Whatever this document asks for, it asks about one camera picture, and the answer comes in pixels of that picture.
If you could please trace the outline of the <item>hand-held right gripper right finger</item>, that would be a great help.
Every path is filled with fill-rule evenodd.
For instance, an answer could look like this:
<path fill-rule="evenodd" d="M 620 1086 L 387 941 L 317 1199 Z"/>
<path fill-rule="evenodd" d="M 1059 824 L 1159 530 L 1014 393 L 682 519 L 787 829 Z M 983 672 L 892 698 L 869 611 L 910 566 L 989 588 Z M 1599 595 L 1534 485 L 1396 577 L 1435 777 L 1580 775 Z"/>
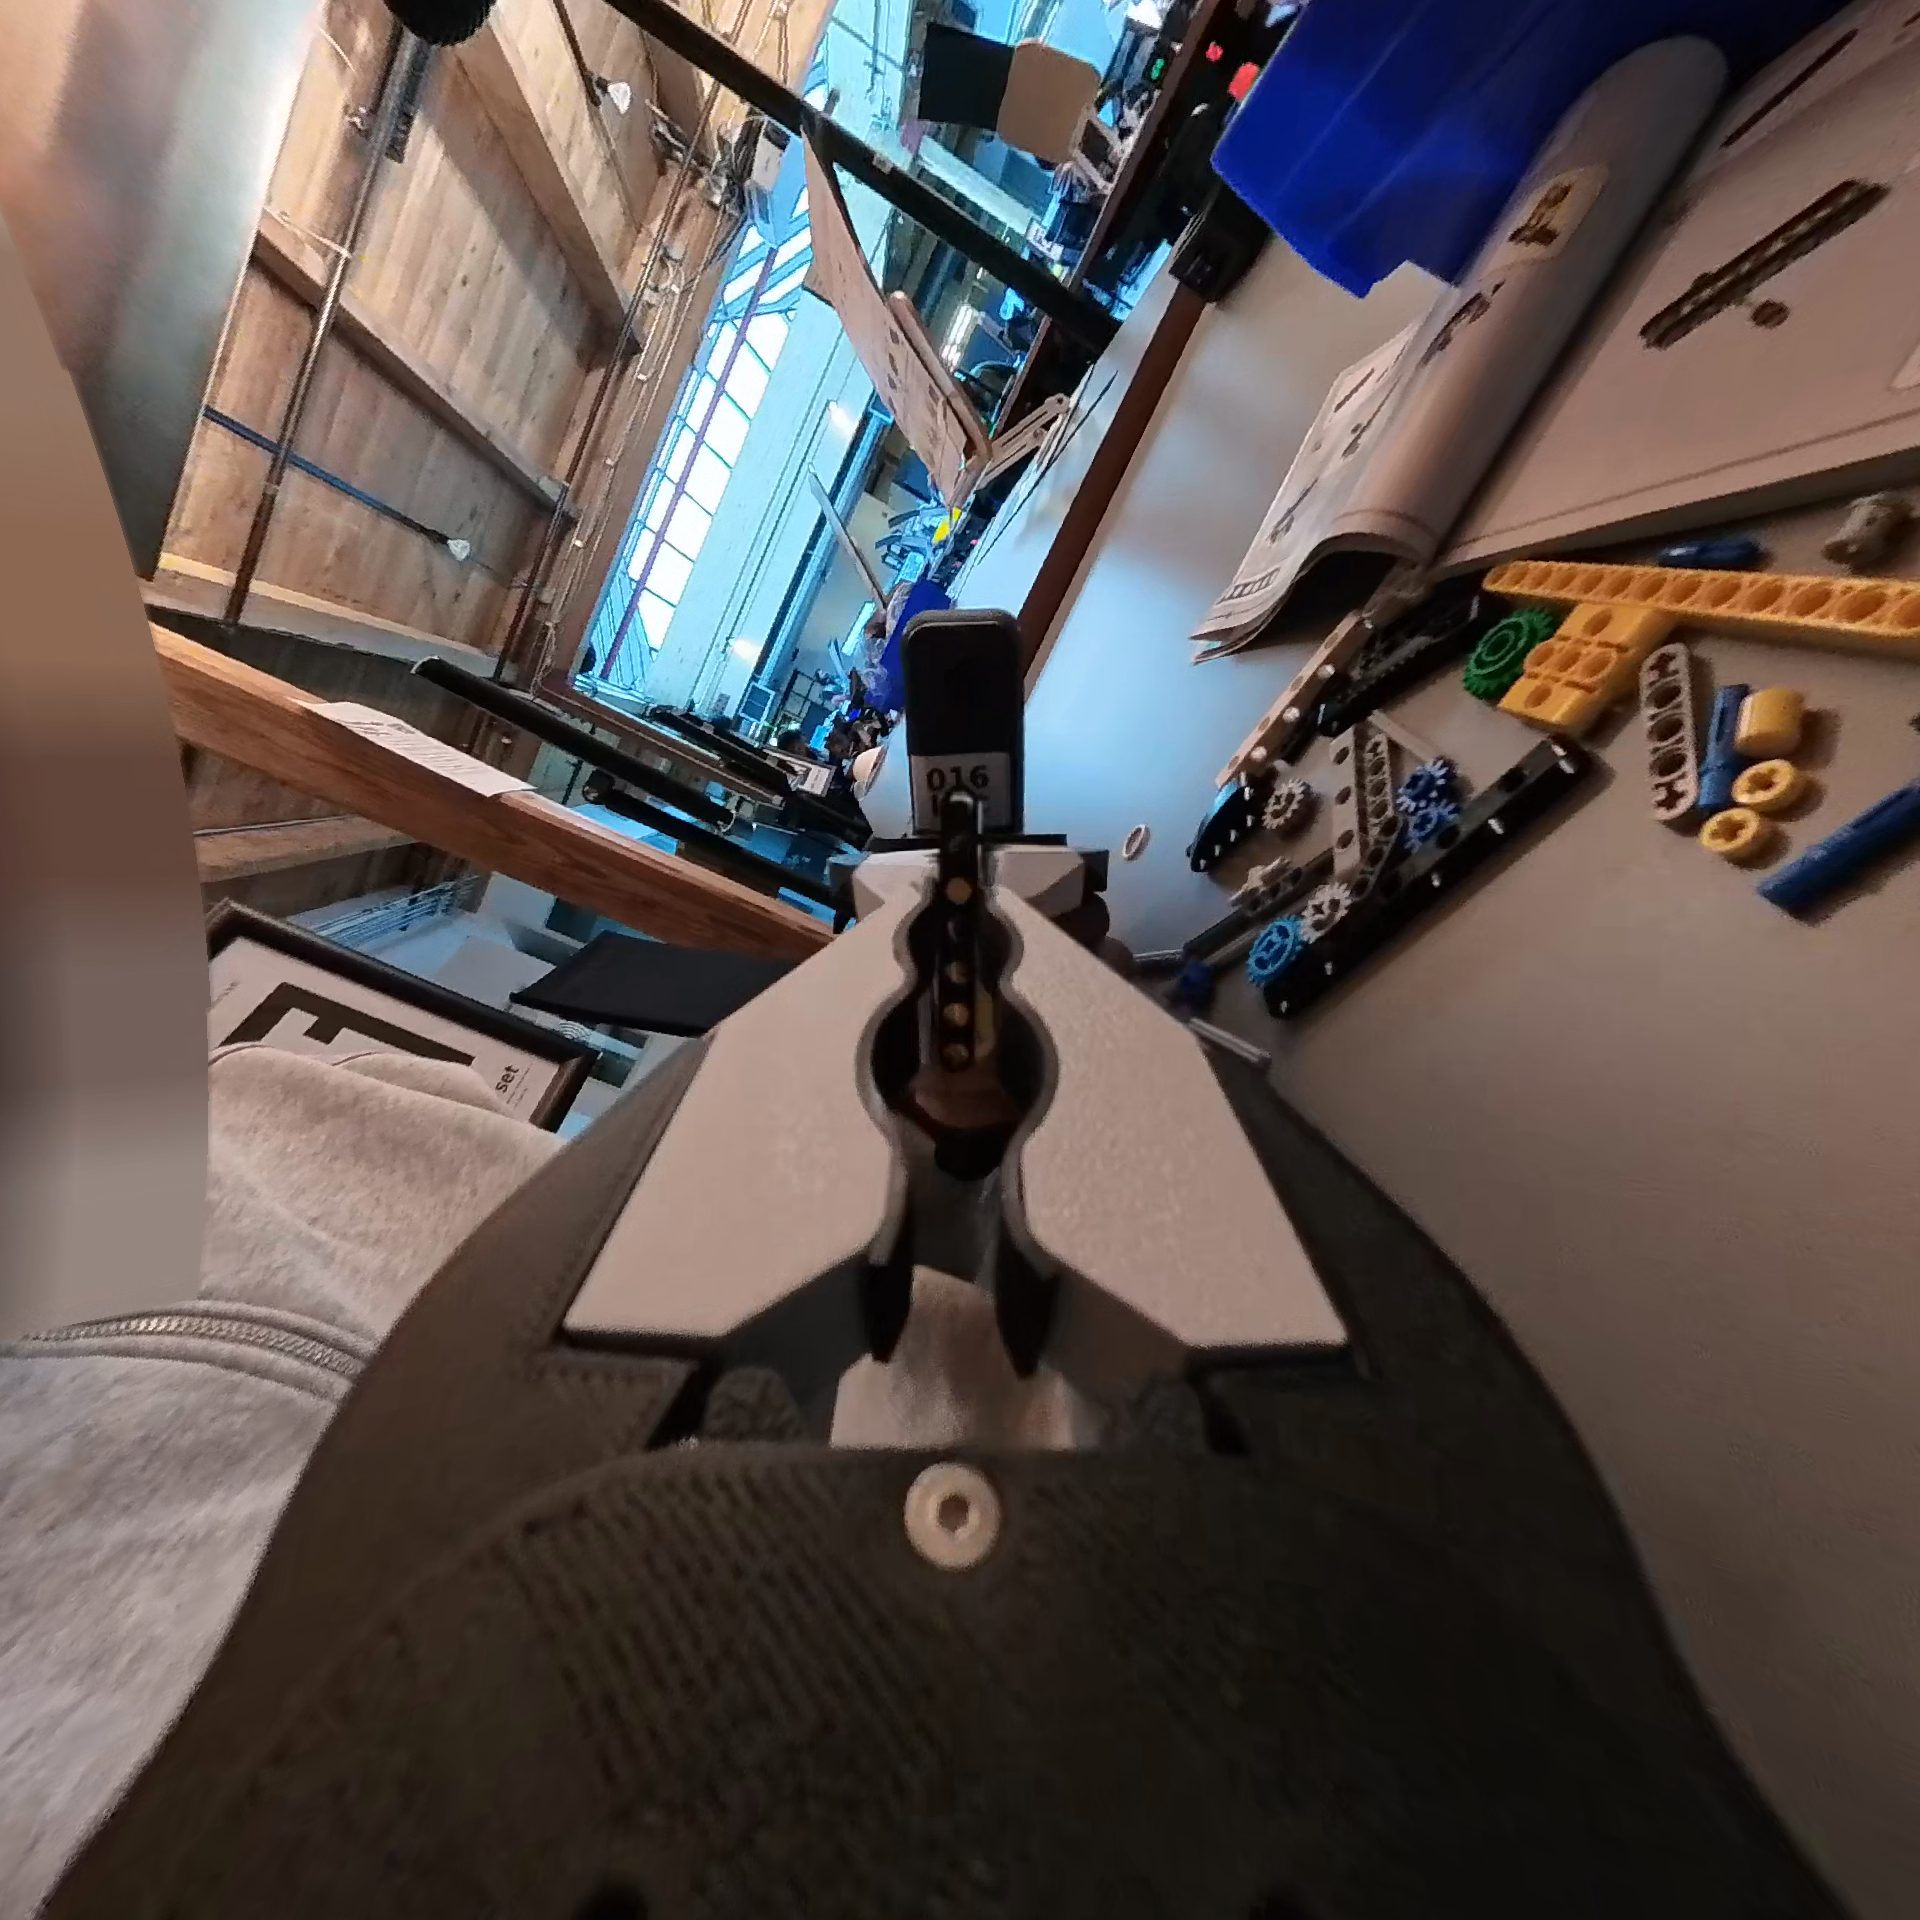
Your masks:
<path fill-rule="evenodd" d="M 1018 1371 L 1194 1379 L 1348 1351 L 1202 1041 L 1016 891 L 1005 1061 L 1029 1079 L 1000 1174 L 997 1332 Z"/>

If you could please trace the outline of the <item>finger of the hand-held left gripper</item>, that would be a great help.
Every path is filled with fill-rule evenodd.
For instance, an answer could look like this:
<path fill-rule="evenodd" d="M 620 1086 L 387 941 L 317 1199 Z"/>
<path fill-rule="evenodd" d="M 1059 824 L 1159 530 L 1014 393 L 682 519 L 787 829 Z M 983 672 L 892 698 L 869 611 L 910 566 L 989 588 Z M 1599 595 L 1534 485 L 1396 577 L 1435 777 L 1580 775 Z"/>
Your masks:
<path fill-rule="evenodd" d="M 1067 846 L 995 846 L 993 886 L 1078 943 L 1098 943 L 1098 875 Z"/>
<path fill-rule="evenodd" d="M 847 933 L 878 927 L 901 933 L 937 901 L 935 851 L 880 851 L 851 868 Z"/>

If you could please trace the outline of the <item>thin black lego beam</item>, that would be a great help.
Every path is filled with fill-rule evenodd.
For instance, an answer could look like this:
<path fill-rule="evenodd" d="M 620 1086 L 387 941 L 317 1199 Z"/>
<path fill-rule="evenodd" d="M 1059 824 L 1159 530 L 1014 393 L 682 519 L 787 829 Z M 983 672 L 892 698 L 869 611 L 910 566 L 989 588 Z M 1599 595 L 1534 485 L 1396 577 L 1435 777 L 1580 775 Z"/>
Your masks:
<path fill-rule="evenodd" d="M 982 987 L 982 803 L 952 787 L 939 803 L 937 882 L 931 901 L 927 1066 L 922 1108 L 934 1164 L 956 1179 L 982 1179 L 997 1164 L 1004 1113 L 992 1063 L 992 997 Z"/>

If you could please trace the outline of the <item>long grey lego beam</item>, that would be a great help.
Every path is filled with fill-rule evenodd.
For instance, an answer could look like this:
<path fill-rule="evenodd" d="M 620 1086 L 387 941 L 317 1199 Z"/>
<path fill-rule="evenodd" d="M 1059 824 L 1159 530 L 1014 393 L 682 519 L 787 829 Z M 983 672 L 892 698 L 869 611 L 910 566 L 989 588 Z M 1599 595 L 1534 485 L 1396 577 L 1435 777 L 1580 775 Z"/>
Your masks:
<path fill-rule="evenodd" d="M 1277 762 L 1291 762 L 1318 732 L 1318 713 L 1338 693 L 1353 660 L 1375 635 L 1377 623 L 1364 611 L 1348 614 L 1305 660 L 1251 732 L 1218 769 L 1213 786 L 1225 790 L 1263 777 Z"/>

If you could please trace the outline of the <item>large grey lego liftarm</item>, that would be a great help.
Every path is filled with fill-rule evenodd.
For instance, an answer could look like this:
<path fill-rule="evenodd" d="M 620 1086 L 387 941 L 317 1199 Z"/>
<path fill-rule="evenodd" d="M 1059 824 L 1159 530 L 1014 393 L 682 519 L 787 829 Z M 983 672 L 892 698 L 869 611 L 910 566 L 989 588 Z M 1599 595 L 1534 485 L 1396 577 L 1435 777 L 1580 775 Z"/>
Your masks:
<path fill-rule="evenodd" d="M 1332 882 L 1359 900 L 1399 837 L 1396 747 L 1372 718 L 1332 737 L 1325 755 Z"/>

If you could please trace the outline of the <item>long black lego beam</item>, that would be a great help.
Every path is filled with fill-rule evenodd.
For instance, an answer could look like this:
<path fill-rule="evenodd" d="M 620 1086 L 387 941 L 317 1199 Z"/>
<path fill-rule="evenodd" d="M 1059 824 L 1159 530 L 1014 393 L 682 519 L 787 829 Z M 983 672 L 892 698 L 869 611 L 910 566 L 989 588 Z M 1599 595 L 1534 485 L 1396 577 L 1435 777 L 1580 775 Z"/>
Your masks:
<path fill-rule="evenodd" d="M 1547 734 L 1456 817 L 1388 866 L 1364 900 L 1268 981 L 1260 991 L 1266 1011 L 1282 1022 L 1308 1014 L 1484 869 L 1515 854 L 1594 781 L 1599 766 L 1595 751 L 1581 741 Z"/>

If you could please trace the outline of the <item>wide yellow lego panel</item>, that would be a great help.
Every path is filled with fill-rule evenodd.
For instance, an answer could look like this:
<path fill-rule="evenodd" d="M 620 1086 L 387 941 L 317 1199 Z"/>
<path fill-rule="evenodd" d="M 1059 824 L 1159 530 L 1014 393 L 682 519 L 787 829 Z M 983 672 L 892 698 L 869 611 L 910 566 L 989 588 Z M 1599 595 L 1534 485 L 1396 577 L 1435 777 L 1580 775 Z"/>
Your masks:
<path fill-rule="evenodd" d="M 1663 607 L 1578 604 L 1525 652 L 1497 709 L 1537 732 L 1580 740 L 1638 688 L 1643 660 L 1674 627 L 1676 614 Z"/>

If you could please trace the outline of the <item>light grey lego beam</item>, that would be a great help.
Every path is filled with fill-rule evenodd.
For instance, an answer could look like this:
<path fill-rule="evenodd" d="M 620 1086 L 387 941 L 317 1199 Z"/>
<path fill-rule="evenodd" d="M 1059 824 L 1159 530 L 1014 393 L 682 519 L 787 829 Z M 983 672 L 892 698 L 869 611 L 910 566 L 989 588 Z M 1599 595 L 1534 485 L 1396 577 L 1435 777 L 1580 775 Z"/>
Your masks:
<path fill-rule="evenodd" d="M 1638 674 L 1643 777 L 1651 820 L 1687 829 L 1699 817 L 1699 720 L 1691 648 L 1678 638 L 1653 648 Z"/>

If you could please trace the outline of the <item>long yellow lego beam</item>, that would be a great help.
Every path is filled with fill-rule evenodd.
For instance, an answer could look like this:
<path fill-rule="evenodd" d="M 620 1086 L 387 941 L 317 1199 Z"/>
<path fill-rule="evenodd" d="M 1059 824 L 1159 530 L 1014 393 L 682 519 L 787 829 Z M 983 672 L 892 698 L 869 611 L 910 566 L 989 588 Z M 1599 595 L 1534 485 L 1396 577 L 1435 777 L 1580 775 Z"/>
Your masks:
<path fill-rule="evenodd" d="M 1531 558 L 1482 585 L 1518 605 L 1663 611 L 1716 633 L 1918 660 L 1915 579 Z"/>

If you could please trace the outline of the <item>lego instruction booklet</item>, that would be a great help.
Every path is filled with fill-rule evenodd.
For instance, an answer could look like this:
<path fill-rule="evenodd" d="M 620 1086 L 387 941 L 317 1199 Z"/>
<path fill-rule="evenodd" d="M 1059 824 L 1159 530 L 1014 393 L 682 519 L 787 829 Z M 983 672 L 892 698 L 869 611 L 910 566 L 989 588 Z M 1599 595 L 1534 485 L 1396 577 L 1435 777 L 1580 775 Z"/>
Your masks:
<path fill-rule="evenodd" d="M 1915 3 L 1740 85 L 1667 34 L 1566 97 L 1435 289 L 1270 370 L 1316 399 L 1194 660 L 1301 583 L 1549 558 L 1915 463 Z"/>

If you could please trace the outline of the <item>wooden handrail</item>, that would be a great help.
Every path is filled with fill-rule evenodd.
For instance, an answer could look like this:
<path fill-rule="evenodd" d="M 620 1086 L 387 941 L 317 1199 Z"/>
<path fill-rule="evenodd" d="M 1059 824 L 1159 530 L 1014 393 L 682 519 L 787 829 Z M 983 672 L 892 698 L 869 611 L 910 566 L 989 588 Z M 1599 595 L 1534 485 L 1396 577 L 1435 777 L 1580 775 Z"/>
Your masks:
<path fill-rule="evenodd" d="M 180 740 L 433 851 L 682 948 L 804 962 L 833 940 L 799 908 L 579 817 L 529 787 L 483 793 L 312 693 L 150 623 Z"/>

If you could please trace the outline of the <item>framed marker sign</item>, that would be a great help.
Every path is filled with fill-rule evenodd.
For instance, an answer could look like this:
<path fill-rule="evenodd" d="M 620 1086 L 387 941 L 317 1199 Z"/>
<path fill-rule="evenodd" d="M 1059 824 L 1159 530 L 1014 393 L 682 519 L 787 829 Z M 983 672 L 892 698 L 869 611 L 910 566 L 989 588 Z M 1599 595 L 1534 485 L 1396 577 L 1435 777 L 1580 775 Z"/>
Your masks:
<path fill-rule="evenodd" d="M 463 1067 L 507 1116 L 558 1131 L 598 1047 L 248 905 L 203 923 L 212 1051 L 267 1046 L 323 1063 L 363 1055 Z"/>

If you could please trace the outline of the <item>black steel beam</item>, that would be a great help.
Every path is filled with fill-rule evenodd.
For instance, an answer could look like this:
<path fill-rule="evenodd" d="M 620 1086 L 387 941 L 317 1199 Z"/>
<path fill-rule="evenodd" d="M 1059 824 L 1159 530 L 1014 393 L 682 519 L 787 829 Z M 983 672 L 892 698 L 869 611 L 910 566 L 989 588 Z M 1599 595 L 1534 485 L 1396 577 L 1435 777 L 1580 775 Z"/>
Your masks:
<path fill-rule="evenodd" d="M 611 9 L 690 62 L 723 92 L 753 108 L 763 120 L 804 138 L 822 161 L 867 185 L 942 245 L 1000 280 L 1082 347 L 1099 354 L 1111 343 L 1119 324 L 1104 306 L 995 238 L 989 227 L 893 165 L 828 111 L 807 105 L 801 94 L 780 83 L 695 18 L 667 1 L 611 1 Z"/>

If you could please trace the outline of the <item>person's grey sweatshirt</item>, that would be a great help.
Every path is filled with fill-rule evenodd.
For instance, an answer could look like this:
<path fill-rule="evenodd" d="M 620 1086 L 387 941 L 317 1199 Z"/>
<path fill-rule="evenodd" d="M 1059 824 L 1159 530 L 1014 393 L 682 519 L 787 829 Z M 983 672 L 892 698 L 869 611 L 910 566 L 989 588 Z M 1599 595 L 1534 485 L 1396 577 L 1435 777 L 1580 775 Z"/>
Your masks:
<path fill-rule="evenodd" d="M 207 1058 L 195 1292 L 3 1343 L 1 1911 L 36 1916 L 227 1634 L 335 1409 L 562 1148 L 472 1067 Z"/>

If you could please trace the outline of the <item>blue plastic bin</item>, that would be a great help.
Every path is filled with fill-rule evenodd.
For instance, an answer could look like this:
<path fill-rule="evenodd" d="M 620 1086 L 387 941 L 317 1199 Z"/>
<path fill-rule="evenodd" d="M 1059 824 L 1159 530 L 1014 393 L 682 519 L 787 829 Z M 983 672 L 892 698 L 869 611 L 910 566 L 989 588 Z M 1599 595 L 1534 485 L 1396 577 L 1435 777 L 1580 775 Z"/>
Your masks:
<path fill-rule="evenodd" d="M 1320 276 L 1364 295 L 1411 263 L 1456 280 L 1571 103 L 1667 40 L 1745 80 L 1840 1 L 1310 1 L 1212 169 Z"/>

